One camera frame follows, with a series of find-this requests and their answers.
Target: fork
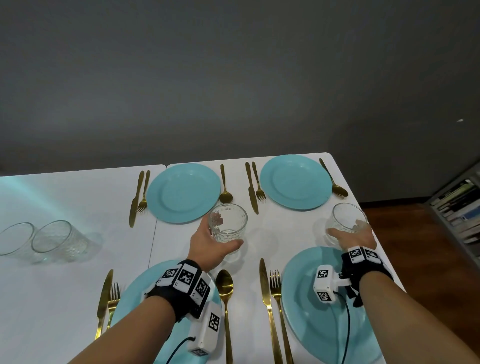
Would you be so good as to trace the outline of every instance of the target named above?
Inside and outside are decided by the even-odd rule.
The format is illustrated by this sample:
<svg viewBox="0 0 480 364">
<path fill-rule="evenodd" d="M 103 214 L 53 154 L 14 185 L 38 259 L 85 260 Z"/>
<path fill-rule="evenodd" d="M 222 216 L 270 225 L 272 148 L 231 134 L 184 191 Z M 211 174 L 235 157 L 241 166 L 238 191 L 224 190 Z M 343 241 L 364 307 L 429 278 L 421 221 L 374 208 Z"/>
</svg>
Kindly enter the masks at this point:
<svg viewBox="0 0 480 364">
<path fill-rule="evenodd" d="M 270 292 L 273 298 L 275 298 L 278 304 L 278 311 L 280 312 L 280 321 L 282 323 L 282 335 L 283 345 L 285 346 L 285 356 L 287 357 L 287 364 L 293 364 L 292 350 L 290 349 L 290 343 L 288 341 L 287 328 L 285 327 L 285 321 L 283 319 L 282 305 L 280 303 L 282 299 L 282 281 L 280 280 L 280 274 L 278 270 L 275 272 L 270 271 Z"/>
<path fill-rule="evenodd" d="M 267 197 L 265 196 L 265 192 L 263 192 L 263 190 L 260 188 L 260 181 L 258 180 L 257 166 L 255 165 L 255 162 L 252 162 L 252 167 L 253 167 L 253 173 L 255 173 L 255 178 L 257 179 L 257 185 L 258 185 L 257 198 L 260 201 L 266 201 Z"/>
<path fill-rule="evenodd" d="M 145 198 L 145 193 L 147 192 L 148 187 L 148 180 L 150 179 L 150 171 L 147 171 L 147 178 L 145 179 L 145 188 L 144 188 L 144 197 L 141 200 L 140 204 L 138 205 L 137 212 L 141 213 L 144 212 L 147 208 L 147 199 Z"/>
<path fill-rule="evenodd" d="M 115 283 L 112 284 L 112 288 L 110 292 L 111 300 L 108 302 L 108 313 L 110 314 L 110 317 L 108 318 L 107 330 L 110 328 L 113 314 L 115 313 L 115 310 L 117 309 L 117 305 L 120 302 L 120 287 L 118 283 L 116 284 L 117 284 L 116 287 L 115 287 Z"/>
</svg>

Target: textured glass tumbler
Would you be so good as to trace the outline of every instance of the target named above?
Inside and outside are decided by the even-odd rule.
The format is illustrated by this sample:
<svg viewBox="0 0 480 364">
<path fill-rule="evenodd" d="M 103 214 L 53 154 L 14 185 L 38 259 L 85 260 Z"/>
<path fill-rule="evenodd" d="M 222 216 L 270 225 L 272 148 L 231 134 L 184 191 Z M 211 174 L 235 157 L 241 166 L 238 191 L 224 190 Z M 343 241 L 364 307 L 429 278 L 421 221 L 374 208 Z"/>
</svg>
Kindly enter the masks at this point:
<svg viewBox="0 0 480 364">
<path fill-rule="evenodd" d="M 45 259 L 32 249 L 32 240 L 37 228 L 29 222 L 21 222 L 0 232 L 0 256 L 15 258 L 29 263 L 39 263 Z"/>
<path fill-rule="evenodd" d="M 359 207 L 346 202 L 335 205 L 332 215 L 325 224 L 326 237 L 335 247 L 340 248 L 338 239 L 328 235 L 326 230 L 335 228 L 340 231 L 357 232 L 361 230 L 362 222 L 367 222 L 367 217 Z"/>
<path fill-rule="evenodd" d="M 243 239 L 247 226 L 247 212 L 235 204 L 224 204 L 213 208 L 208 216 L 208 225 L 216 241 L 227 243 Z"/>
<path fill-rule="evenodd" d="M 42 227 L 32 241 L 32 248 L 53 260 L 74 261 L 88 246 L 89 240 L 65 220 Z"/>
</svg>

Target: white table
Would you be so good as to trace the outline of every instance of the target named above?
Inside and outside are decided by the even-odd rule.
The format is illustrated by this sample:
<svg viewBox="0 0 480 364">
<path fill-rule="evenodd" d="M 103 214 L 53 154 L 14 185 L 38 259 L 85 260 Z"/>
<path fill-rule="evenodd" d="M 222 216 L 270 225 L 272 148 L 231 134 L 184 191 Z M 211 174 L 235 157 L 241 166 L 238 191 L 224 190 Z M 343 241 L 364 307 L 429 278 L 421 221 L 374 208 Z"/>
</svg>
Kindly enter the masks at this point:
<svg viewBox="0 0 480 364">
<path fill-rule="evenodd" d="M 260 289 L 260 259 L 265 259 L 267 270 L 278 269 L 282 272 L 288 261 L 300 251 L 314 246 L 326 246 L 324 227 L 334 205 L 339 202 L 358 205 L 330 154 L 314 153 L 304 154 L 304 156 L 315 161 L 322 158 L 335 182 L 346 188 L 349 196 L 341 201 L 333 195 L 320 208 L 306 212 L 289 210 L 268 199 L 266 203 L 259 202 L 260 214 L 256 215 L 248 194 L 249 183 L 245 162 L 248 161 L 251 164 L 254 161 L 260 173 L 265 163 L 272 157 L 200 162 L 200 164 L 214 170 L 219 176 L 221 176 L 220 164 L 224 164 L 227 190 L 234 196 L 233 203 L 242 206 L 248 214 L 245 244 L 241 248 L 241 259 L 234 263 L 224 262 L 212 272 L 213 276 L 216 277 L 219 270 L 227 269 L 233 277 L 234 293 L 228 303 L 228 308 L 233 357 L 236 364 L 273 363 L 268 314 L 262 301 Z M 257 185 L 253 173 L 252 178 L 256 189 Z M 158 221 L 150 267 L 170 259 L 185 259 L 189 250 L 190 237 L 197 230 L 198 224 L 198 220 L 184 225 L 172 225 Z M 378 244 L 377 250 L 393 272 L 396 283 L 403 288 L 380 244 Z M 276 303 L 272 302 L 272 305 L 280 346 L 285 360 L 280 318 Z M 296 340 L 288 325 L 287 330 L 295 362 L 302 364 L 319 363 Z M 220 337 L 222 341 L 215 353 L 212 354 L 209 363 L 225 363 L 224 331 L 220 333 Z"/>
<path fill-rule="evenodd" d="M 29 266 L 0 257 L 2 363 L 66 363 L 94 340 L 108 271 L 114 269 L 114 281 L 125 288 L 149 265 L 156 218 L 137 216 L 133 229 L 128 223 L 138 175 L 151 170 L 152 181 L 165 169 L 0 178 L 0 231 L 24 221 L 40 228 L 64 219 L 93 241 L 82 262 Z"/>
</svg>

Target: hand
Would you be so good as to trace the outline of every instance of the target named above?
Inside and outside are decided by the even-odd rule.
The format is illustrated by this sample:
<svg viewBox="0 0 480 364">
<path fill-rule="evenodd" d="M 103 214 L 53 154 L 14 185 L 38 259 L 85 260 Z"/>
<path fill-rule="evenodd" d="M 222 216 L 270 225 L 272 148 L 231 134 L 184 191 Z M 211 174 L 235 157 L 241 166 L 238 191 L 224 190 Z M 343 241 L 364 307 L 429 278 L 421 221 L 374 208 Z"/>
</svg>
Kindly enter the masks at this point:
<svg viewBox="0 0 480 364">
<path fill-rule="evenodd" d="M 348 250 L 354 246 L 366 246 L 367 248 L 375 250 L 377 242 L 373 237 L 370 224 L 365 221 L 357 220 L 357 225 L 355 227 L 357 227 L 357 231 L 353 233 L 330 228 L 327 229 L 327 234 L 337 238 L 340 247 L 343 250 Z"/>
<path fill-rule="evenodd" d="M 243 240 L 232 240 L 228 243 L 217 242 L 210 233 L 207 214 L 202 218 L 197 232 L 190 239 L 190 251 L 187 259 L 193 260 L 203 271 L 209 272 L 222 263 L 227 254 L 238 250 L 242 244 Z"/>
</svg>

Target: turquoise plate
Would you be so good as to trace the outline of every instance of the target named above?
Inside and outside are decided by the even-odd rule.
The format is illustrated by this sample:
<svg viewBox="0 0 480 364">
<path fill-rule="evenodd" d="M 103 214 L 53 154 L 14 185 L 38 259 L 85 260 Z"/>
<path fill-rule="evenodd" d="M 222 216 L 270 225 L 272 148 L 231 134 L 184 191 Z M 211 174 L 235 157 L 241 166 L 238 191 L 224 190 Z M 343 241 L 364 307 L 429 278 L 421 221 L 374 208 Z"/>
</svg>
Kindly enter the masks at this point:
<svg viewBox="0 0 480 364">
<path fill-rule="evenodd" d="M 196 163 L 167 168 L 147 190 L 148 208 L 158 219 L 184 223 L 205 215 L 220 196 L 220 178 Z"/>
<path fill-rule="evenodd" d="M 315 247 L 292 258 L 282 278 L 283 312 L 297 339 L 315 358 L 325 364 L 342 362 L 347 340 L 348 316 L 341 299 L 332 305 L 321 303 L 313 292 L 315 272 L 319 265 L 330 264 L 339 272 L 342 252 L 333 248 Z M 353 307 L 345 289 L 351 326 L 345 364 L 371 364 L 382 352 L 373 333 L 365 309 Z"/>
<path fill-rule="evenodd" d="M 278 156 L 260 174 L 262 188 L 275 202 L 295 210 L 312 210 L 328 201 L 332 180 L 314 160 L 297 155 Z"/>
<path fill-rule="evenodd" d="M 167 262 L 163 262 L 157 264 L 156 266 L 151 267 L 150 269 L 143 272 L 141 275 L 137 277 L 133 283 L 128 286 L 125 293 L 122 294 L 120 299 L 119 305 L 115 310 L 115 314 L 112 318 L 112 326 L 123 319 L 130 311 L 132 311 L 135 307 L 140 304 L 140 300 L 142 298 L 142 294 L 144 291 L 150 287 L 152 283 L 154 283 L 160 276 L 171 267 L 177 265 L 179 260 L 169 260 Z M 215 281 L 212 280 L 210 283 L 210 296 L 208 297 L 209 301 L 213 301 L 215 303 L 220 303 L 220 295 L 218 294 L 218 290 L 215 287 Z M 162 347 L 162 350 L 156 357 L 155 363 L 156 364 L 164 364 L 167 362 L 170 355 L 172 355 L 173 351 L 177 347 L 181 341 L 188 337 L 190 331 L 190 321 L 186 318 L 181 320 L 179 323 L 176 323 L 173 327 L 173 331 L 169 337 L 169 339 L 165 342 Z M 205 364 L 210 357 L 209 355 L 206 356 L 195 356 L 190 354 L 187 351 L 188 343 L 184 343 L 180 349 L 175 353 L 172 358 L 170 364 Z"/>
</svg>

